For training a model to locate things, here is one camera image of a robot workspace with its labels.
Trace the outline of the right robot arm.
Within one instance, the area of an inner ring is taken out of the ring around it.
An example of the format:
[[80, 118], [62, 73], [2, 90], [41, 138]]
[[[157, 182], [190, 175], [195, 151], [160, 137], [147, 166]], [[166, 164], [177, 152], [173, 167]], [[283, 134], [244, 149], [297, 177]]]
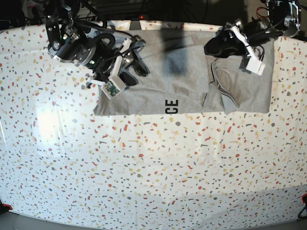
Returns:
[[133, 67], [141, 77], [149, 74], [135, 50], [136, 44], [143, 42], [139, 35], [108, 28], [107, 21], [102, 25], [81, 20], [78, 17], [80, 6], [85, 6], [96, 17], [99, 11], [86, 0], [41, 0], [46, 18], [48, 53], [62, 63], [82, 65], [93, 74], [87, 77], [87, 88], [93, 84], [100, 87], [108, 99], [112, 99], [138, 80], [125, 69]]

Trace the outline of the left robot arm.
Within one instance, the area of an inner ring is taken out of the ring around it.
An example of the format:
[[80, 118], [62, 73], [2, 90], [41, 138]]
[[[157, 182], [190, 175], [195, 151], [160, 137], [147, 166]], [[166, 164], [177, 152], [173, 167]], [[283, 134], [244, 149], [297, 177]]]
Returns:
[[246, 70], [261, 76], [265, 69], [263, 45], [280, 36], [294, 37], [300, 31], [301, 7], [297, 0], [264, 0], [267, 15], [258, 12], [257, 19], [244, 24], [240, 19], [226, 23], [205, 46], [206, 55], [215, 58], [246, 56]]

